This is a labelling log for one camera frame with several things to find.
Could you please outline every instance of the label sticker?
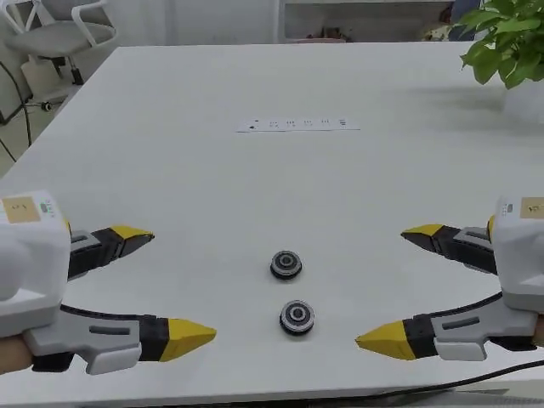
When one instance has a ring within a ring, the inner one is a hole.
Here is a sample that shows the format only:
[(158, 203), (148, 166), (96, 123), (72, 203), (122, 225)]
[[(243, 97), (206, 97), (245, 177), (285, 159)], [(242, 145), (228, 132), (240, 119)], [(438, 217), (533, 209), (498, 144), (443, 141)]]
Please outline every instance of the label sticker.
[(11, 224), (40, 221), (40, 214), (32, 197), (4, 198), (2, 204)]
[(519, 216), (527, 219), (544, 219), (544, 197), (522, 198)]

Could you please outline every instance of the chair wheel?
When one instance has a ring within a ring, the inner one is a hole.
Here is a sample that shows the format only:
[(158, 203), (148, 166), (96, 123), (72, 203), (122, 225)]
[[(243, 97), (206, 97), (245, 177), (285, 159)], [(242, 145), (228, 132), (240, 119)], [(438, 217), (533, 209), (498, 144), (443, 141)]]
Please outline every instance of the chair wheel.
[(44, 112), (50, 112), (53, 110), (53, 106), (49, 102), (43, 102), (41, 104), (42, 111)]

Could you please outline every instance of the plant leaf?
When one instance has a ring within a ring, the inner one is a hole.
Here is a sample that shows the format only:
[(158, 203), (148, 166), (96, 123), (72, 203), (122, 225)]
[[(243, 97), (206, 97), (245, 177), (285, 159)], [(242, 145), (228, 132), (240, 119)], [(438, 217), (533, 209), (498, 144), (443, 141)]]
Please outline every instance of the plant leaf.
[(492, 20), (492, 19), (499, 19), (504, 20), (507, 17), (504, 17), (503, 15), (495, 12), (495, 11), (487, 11), (487, 10), (473, 10), (465, 15), (463, 15), (459, 22), (457, 23), (459, 26), (467, 26), (468, 29), (475, 28), (478, 24), (485, 23), (486, 21)]
[(519, 36), (517, 32), (502, 32), (496, 35), (496, 48), (503, 52), (505, 48), (510, 48), (515, 39)]
[(501, 17), (495, 17), (494, 19), (484, 21), (483, 23), (479, 23), (478, 25), (476, 25), (476, 32), (487, 30), (493, 26), (496, 26), (496, 23), (498, 23), (499, 21), (502, 21)]
[(506, 78), (507, 89), (518, 86), (526, 78), (535, 74), (536, 67), (541, 61), (541, 55), (534, 51), (523, 52), (516, 64), (515, 70)]
[(489, 51), (490, 49), (487, 48), (484, 44), (481, 42), (475, 42), (467, 51), (465, 55), (463, 55), (464, 59), (463, 62), (467, 65), (474, 65), (478, 59), (479, 55), (482, 53), (485, 53), (486, 51)]
[(461, 69), (463, 69), (465, 66), (468, 65), (468, 62), (467, 62), (467, 55), (466, 55), (466, 54), (462, 55), (462, 56), (461, 56), (461, 60), (462, 60), (462, 67), (461, 67)]
[(544, 65), (539, 64), (535, 67), (532, 74), (528, 76), (529, 79), (533, 81), (541, 81), (544, 79)]
[(507, 89), (512, 89), (513, 87), (517, 87), (521, 82), (525, 80), (525, 78), (523, 78), (522, 76), (516, 76), (514, 75), (514, 73), (510, 74), (507, 80), (504, 82)]
[(490, 0), (485, 3), (485, 7), (492, 7), (496, 9), (499, 13), (507, 15), (509, 17), (513, 16), (515, 7), (512, 0)]
[(516, 32), (516, 31), (525, 31), (525, 30), (534, 30), (541, 25), (541, 21), (538, 19), (528, 19), (528, 20), (517, 20), (510, 19), (506, 21), (500, 21), (496, 25), (496, 33), (500, 34), (502, 32)]
[(531, 17), (544, 6), (542, 0), (529, 0), (524, 2), (524, 4), (518, 5), (519, 14), (524, 17)]
[(487, 83), (491, 77), (493, 77), (502, 60), (501, 53), (494, 49), (487, 47), (484, 48), (485, 50), (481, 50), (478, 54), (476, 54), (472, 63), (474, 78), (482, 85)]
[(506, 83), (508, 75), (513, 72), (515, 66), (516, 60), (514, 58), (503, 59), (499, 64), (499, 76), (504, 83)]

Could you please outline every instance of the chair leg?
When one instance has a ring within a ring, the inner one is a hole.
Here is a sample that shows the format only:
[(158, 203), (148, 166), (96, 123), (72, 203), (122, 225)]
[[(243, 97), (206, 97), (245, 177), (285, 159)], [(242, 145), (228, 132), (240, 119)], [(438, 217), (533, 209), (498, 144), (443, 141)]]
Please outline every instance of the chair leg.
[(74, 85), (82, 86), (85, 83), (83, 81), (82, 73), (79, 71), (79, 68), (76, 67), (72, 57), (68, 57), (68, 62), (70, 62), (71, 75), (74, 78)]

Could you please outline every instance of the black gripper segment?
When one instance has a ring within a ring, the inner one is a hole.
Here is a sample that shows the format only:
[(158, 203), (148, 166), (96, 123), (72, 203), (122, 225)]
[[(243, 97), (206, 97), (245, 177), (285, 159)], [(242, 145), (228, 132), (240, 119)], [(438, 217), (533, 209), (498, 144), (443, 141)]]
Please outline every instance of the black gripper segment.
[(119, 258), (125, 241), (118, 234), (109, 228), (94, 231), (92, 234), (102, 243), (102, 247), (104, 247), (104, 252), (100, 259), (102, 264), (100, 266), (106, 266), (111, 261)]
[(438, 231), (436, 231), (432, 237), (433, 245), (436, 253), (442, 255), (446, 259), (453, 259), (451, 254), (451, 244), (454, 242), (453, 238), (459, 234), (461, 230), (448, 225), (443, 225)]
[(457, 309), (442, 310), (440, 312), (430, 313), (430, 314), (428, 314), (428, 316), (432, 319), (433, 317), (444, 317), (444, 316), (458, 315), (460, 313), (465, 313), (465, 312), (468, 312), (470, 310), (479, 309), (482, 306), (485, 306), (486, 304), (496, 302), (500, 298), (502, 298), (502, 292), (496, 293), (493, 296), (489, 296), (484, 300), (480, 300), (479, 302), (468, 304), (467, 306), (462, 306), (462, 307), (457, 308)]
[(68, 279), (85, 275), (89, 270), (106, 266), (117, 259), (123, 244), (119, 235), (111, 229), (94, 231), (92, 235), (99, 240), (100, 244), (71, 252)]
[(438, 355), (434, 346), (434, 328), (428, 314), (419, 314), (411, 319), (402, 320), (405, 335), (410, 348), (417, 359)]
[(35, 372), (64, 372), (70, 368), (74, 354), (70, 352), (32, 357), (32, 370)]
[(136, 235), (124, 240), (124, 245), (119, 250), (118, 257), (126, 257), (134, 251), (140, 249), (142, 246), (153, 240), (153, 235)]
[(400, 236), (402, 236), (405, 240), (408, 240), (412, 244), (423, 248), (425, 251), (441, 253), (437, 250), (436, 245), (433, 242), (433, 238), (429, 235), (411, 232), (408, 234), (400, 234)]
[(137, 320), (139, 322), (139, 341), (142, 345), (140, 361), (159, 361), (170, 339), (168, 319), (158, 318), (152, 314), (109, 314), (91, 310), (72, 308), (65, 304), (60, 310), (72, 315), (103, 320)]
[(454, 241), (450, 245), (451, 258), (496, 275), (495, 254), (492, 250), (472, 242)]
[(505, 336), (489, 337), (488, 340), (508, 351), (532, 351), (536, 350), (531, 336)]
[(168, 319), (143, 316), (139, 321), (139, 340), (142, 344), (140, 361), (160, 361), (170, 340)]
[(70, 254), (70, 266), (68, 267), (68, 279), (85, 275), (89, 270), (101, 266), (100, 257), (103, 251), (102, 246), (97, 245), (72, 252)]

